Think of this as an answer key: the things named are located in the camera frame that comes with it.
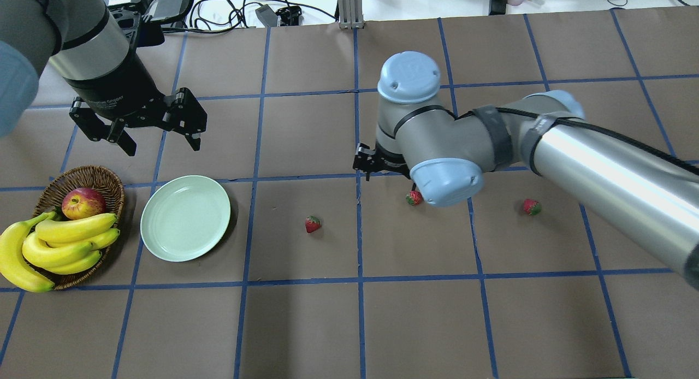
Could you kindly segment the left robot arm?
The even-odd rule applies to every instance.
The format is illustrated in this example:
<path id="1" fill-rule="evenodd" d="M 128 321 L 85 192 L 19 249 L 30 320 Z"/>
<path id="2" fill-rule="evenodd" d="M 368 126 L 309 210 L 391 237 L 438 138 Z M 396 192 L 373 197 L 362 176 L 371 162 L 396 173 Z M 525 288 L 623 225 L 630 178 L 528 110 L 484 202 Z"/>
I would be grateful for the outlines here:
<path id="1" fill-rule="evenodd" d="M 194 0 L 2 0 L 2 136 L 32 105 L 45 66 L 77 94 L 69 116 L 92 141 L 135 155 L 129 128 L 182 135 L 194 151 L 207 113 L 192 91 L 158 90 L 137 55 L 164 42 L 165 24 L 182 21 Z"/>

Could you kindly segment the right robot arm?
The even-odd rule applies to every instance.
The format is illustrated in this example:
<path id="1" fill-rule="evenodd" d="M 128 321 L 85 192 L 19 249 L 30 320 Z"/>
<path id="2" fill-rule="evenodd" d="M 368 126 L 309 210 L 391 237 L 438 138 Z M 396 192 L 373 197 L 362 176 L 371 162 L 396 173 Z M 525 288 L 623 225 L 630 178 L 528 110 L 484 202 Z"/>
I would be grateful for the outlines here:
<path id="1" fill-rule="evenodd" d="M 463 115 L 437 95 L 440 70 L 419 51 L 383 63 L 375 148 L 360 143 L 353 168 L 412 180 L 437 207 L 473 197 L 484 174 L 524 163 L 698 285 L 697 168 L 586 121 L 567 91 L 534 93 Z"/>

